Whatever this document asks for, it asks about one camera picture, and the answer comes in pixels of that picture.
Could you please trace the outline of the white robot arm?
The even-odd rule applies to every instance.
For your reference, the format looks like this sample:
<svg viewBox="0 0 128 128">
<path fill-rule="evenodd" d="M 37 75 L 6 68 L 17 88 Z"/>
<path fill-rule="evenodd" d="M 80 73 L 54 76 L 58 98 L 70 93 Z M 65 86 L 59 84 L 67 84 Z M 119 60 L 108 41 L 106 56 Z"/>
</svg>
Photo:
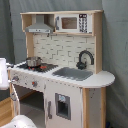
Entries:
<svg viewBox="0 0 128 128">
<path fill-rule="evenodd" d="M 0 90 L 7 90 L 11 79 L 8 76 L 8 70 L 14 65 L 7 63 L 5 58 L 0 58 Z"/>
</svg>

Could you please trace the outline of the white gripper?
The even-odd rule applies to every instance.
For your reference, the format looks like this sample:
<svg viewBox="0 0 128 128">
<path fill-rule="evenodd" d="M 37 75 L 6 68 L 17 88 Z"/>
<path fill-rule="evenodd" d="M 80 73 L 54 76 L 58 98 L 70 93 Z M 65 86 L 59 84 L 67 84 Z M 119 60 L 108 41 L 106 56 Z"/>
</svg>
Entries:
<svg viewBox="0 0 128 128">
<path fill-rule="evenodd" d="M 7 68 L 13 68 L 14 67 L 14 64 L 6 63 L 6 67 Z"/>
</svg>

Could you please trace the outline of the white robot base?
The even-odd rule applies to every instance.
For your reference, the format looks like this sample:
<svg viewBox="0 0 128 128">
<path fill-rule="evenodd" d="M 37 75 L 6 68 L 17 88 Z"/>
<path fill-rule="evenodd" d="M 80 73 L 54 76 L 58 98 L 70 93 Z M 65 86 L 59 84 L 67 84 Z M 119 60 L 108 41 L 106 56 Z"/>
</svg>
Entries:
<svg viewBox="0 0 128 128">
<path fill-rule="evenodd" d="M 9 123 L 0 128 L 37 128 L 33 121 L 25 115 L 15 116 Z"/>
</svg>

